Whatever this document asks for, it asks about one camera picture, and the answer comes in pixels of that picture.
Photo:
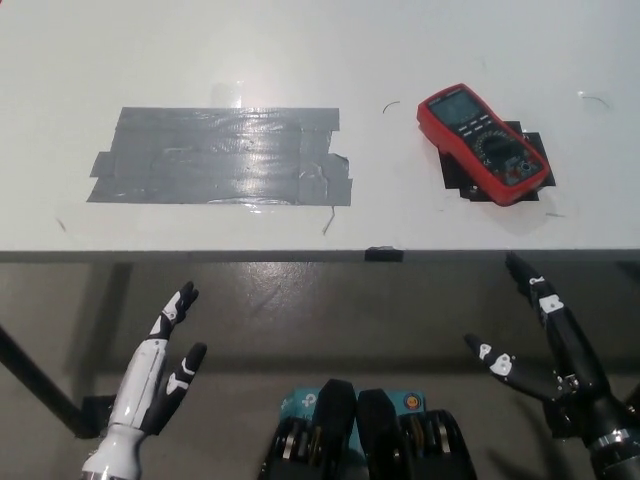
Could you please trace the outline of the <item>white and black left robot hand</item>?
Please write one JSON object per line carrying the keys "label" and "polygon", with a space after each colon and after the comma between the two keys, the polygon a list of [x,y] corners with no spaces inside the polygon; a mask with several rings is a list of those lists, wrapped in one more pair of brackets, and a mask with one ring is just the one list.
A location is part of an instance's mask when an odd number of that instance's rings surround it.
{"label": "white and black left robot hand", "polygon": [[175,327],[185,320],[199,291],[189,281],[160,311],[138,345],[121,381],[106,433],[84,462],[82,479],[139,479],[140,449],[159,435],[180,407],[204,358],[207,345],[195,343],[177,367],[164,377],[167,348]]}

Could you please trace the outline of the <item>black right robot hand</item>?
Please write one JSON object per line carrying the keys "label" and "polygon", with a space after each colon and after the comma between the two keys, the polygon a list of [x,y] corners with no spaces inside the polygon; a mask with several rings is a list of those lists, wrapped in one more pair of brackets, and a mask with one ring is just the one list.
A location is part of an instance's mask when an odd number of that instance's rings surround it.
{"label": "black right robot hand", "polygon": [[594,348],[555,286],[513,252],[506,254],[505,265],[535,312],[555,365],[551,370],[528,365],[467,334],[464,340],[473,354],[496,380],[541,401],[557,438],[576,436],[589,446],[615,431],[637,429],[637,418],[613,395]]}

